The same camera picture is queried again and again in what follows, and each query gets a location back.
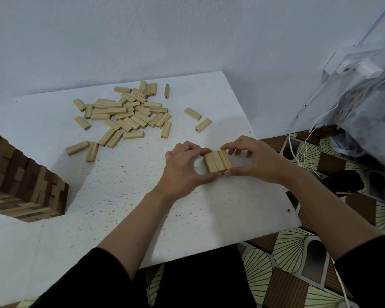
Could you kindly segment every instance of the white wall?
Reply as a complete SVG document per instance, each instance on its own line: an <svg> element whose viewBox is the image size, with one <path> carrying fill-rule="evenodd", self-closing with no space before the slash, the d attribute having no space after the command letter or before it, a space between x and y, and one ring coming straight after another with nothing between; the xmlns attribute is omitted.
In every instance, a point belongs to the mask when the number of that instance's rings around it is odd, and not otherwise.
<svg viewBox="0 0 385 308"><path fill-rule="evenodd" d="M0 0L0 103L223 70L259 137L283 134L334 51L384 2Z"/></svg>

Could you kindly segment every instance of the white table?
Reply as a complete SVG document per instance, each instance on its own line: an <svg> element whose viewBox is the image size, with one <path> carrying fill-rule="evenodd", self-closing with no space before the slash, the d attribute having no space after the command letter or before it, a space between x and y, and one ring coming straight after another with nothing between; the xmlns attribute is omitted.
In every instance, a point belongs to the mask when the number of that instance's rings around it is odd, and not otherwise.
<svg viewBox="0 0 385 308"><path fill-rule="evenodd" d="M165 165L164 154L176 143L189 140L217 150L242 134L254 134L222 72L152 82L157 82L158 90L149 100L161 102L172 115L169 139L160 138L161 129L148 127L143 139L121 140L113 150L100 147L95 163L84 161L85 151L73 156L64 151L85 139L98 141L108 129L103 121L90 120L92 128L81 129L73 118L83 114L72 100L118 100L120 94L113 91L116 84L14 100L2 136L60 175L70 184L70 191L64 216L31 224L12 221L1 233L0 298L5 294L18 300L39 295L53 284L154 187ZM164 99L165 83L171 87L168 100ZM139 87L139 82L119 85ZM184 113L186 107L201 113L202 120L210 118L212 124L197 133L194 128L199 122ZM232 156L231 162L248 161ZM205 171L202 159L195 166L198 172ZM299 225L282 186L250 177L223 177L175 203L157 230L142 267Z"/></svg>

